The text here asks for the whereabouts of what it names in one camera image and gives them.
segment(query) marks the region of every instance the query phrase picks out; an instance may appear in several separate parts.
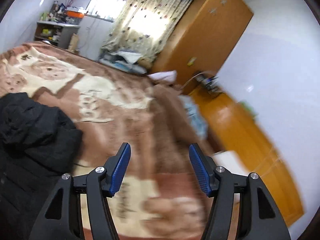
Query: blue rubber pad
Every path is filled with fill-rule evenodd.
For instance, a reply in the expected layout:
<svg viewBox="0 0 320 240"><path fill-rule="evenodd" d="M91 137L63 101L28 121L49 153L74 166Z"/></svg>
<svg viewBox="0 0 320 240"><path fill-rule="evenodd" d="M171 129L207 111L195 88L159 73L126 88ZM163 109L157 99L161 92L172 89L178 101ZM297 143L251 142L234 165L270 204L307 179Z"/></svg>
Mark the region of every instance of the blue rubber pad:
<svg viewBox="0 0 320 240"><path fill-rule="evenodd" d="M193 145L191 145L189 148L189 158L202 192L209 196L212 191L210 188L209 174L204 167L199 153Z"/></svg>
<svg viewBox="0 0 320 240"><path fill-rule="evenodd" d="M118 160L117 166L111 175L111 185L109 192L114 196L120 190L125 171L127 170L131 157L130 145L127 144L124 148L121 157Z"/></svg>

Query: blue gripper pad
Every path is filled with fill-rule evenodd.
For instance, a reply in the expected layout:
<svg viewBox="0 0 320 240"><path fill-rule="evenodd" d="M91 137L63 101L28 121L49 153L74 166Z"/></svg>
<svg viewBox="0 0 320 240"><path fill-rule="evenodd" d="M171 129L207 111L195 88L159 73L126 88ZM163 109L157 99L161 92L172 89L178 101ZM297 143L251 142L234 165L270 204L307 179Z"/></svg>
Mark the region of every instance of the blue gripper pad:
<svg viewBox="0 0 320 240"><path fill-rule="evenodd" d="M190 145L189 158L202 192L205 193L207 197L211 197L212 188L210 184L214 182L214 171L198 147L198 144Z"/></svg>
<svg viewBox="0 0 320 240"><path fill-rule="evenodd" d="M131 157L131 147L128 143L123 143L116 154L110 157L107 162L107 174L111 176L109 193L114 196L120 189L125 171L127 170Z"/></svg>

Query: triangular cutout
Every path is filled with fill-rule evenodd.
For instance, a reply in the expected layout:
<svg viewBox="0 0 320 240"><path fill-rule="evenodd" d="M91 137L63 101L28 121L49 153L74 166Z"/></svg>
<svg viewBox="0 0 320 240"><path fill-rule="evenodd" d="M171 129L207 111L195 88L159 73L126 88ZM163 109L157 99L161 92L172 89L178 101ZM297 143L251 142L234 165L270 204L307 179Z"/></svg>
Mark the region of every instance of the triangular cutout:
<svg viewBox="0 0 320 240"><path fill-rule="evenodd" d="M63 188L60 188L53 200L50 203L50 206L45 214L47 219L61 219L62 213L62 198L63 198Z"/></svg>
<svg viewBox="0 0 320 240"><path fill-rule="evenodd" d="M258 205L259 205L259 218L260 219L275 218L276 214L273 211L262 189L257 188L257 193L258 193Z"/></svg>

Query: wooden wardrobe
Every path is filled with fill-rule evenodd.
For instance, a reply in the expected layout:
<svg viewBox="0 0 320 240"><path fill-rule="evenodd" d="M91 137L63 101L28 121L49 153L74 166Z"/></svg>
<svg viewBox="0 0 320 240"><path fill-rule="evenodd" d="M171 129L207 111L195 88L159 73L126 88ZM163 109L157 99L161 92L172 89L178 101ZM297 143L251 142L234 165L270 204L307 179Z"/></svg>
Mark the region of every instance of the wooden wardrobe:
<svg viewBox="0 0 320 240"><path fill-rule="evenodd" d="M242 0L194 0L159 53L151 72L176 70L183 85L195 71L217 73L253 13Z"/></svg>

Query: pile of clothes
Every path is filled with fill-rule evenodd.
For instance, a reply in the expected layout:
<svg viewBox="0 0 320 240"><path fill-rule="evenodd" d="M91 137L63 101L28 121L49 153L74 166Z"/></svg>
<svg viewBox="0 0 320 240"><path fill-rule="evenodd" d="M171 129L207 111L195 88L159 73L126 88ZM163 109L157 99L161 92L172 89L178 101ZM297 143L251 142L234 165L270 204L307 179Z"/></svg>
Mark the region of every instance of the pile of clothes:
<svg viewBox="0 0 320 240"><path fill-rule="evenodd" d="M28 239L59 177L70 172L82 132L58 108L26 93L0 98L0 236Z"/></svg>

